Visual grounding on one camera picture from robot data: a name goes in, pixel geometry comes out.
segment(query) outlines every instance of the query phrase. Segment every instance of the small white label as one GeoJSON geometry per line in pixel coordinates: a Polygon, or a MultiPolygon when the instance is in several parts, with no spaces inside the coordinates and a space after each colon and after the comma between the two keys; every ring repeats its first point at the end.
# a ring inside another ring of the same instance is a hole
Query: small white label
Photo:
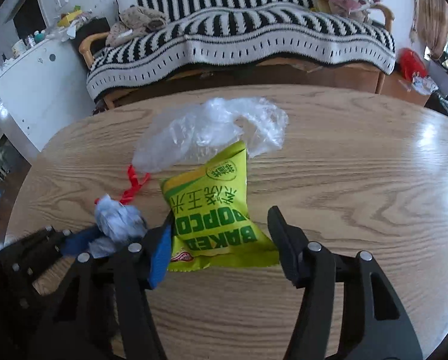
{"type": "Polygon", "coordinates": [[[118,38],[123,38],[124,36],[131,35],[132,32],[134,32],[134,30],[129,30],[129,31],[123,32],[122,34],[119,34],[118,38]]]}

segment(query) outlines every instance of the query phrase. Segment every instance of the red bag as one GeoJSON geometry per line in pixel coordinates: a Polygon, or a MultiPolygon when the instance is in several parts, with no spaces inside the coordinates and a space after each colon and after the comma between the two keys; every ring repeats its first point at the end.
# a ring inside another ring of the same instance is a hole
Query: red bag
{"type": "Polygon", "coordinates": [[[403,49],[399,59],[400,69],[402,75],[407,81],[412,82],[415,75],[426,77],[429,74],[425,68],[424,62],[422,62],[419,54],[411,49],[403,49]]]}

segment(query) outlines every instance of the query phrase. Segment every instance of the crumpled plastic bag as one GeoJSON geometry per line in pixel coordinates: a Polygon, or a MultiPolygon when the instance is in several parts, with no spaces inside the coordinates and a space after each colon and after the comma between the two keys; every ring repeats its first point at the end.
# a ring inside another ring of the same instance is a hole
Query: crumpled plastic bag
{"type": "Polygon", "coordinates": [[[204,164],[243,140],[249,157],[282,148],[289,122],[286,112],[261,97],[225,100],[171,109],[157,115],[137,142],[132,164],[156,173],[177,163],[204,164]],[[239,119],[246,122],[241,127],[239,119]]]}
{"type": "Polygon", "coordinates": [[[439,87],[431,76],[415,76],[412,81],[412,86],[423,96],[430,96],[432,93],[439,90],[439,87]]]}
{"type": "Polygon", "coordinates": [[[110,256],[123,246],[142,239],[147,224],[141,212],[134,206],[125,206],[109,195],[104,195],[94,210],[96,224],[104,236],[89,243],[94,258],[110,256]]]}

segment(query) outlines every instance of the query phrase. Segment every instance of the popcorn bag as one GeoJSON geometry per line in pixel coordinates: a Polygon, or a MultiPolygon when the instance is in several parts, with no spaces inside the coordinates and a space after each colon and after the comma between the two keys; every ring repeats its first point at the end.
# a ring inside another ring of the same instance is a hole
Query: popcorn bag
{"type": "Polygon", "coordinates": [[[278,264],[274,243],[249,219],[246,168],[245,143],[239,141],[162,183],[175,217],[169,271],[278,264]]]}

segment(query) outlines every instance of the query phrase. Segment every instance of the wood grain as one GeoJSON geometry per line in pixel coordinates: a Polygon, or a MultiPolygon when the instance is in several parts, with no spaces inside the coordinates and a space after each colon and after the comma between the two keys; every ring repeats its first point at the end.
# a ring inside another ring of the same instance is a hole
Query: wood grain
{"type": "MultiPolygon", "coordinates": [[[[78,230],[94,200],[127,188],[139,135],[167,107],[212,97],[266,96],[289,114],[284,148],[248,162],[251,218],[266,230],[276,204],[287,221],[331,251],[370,250],[414,324],[425,355],[448,332],[448,119],[370,93],[298,85],[217,88],[130,104],[65,128],[32,167],[7,241],[42,226],[78,230]]],[[[155,174],[135,200],[151,226],[169,208],[155,174]]],[[[39,282],[55,288],[70,262],[39,282]]],[[[149,301],[170,359],[280,359],[301,302],[280,267],[169,273],[149,301]]],[[[338,342],[338,312],[329,353],[338,342]]]]}

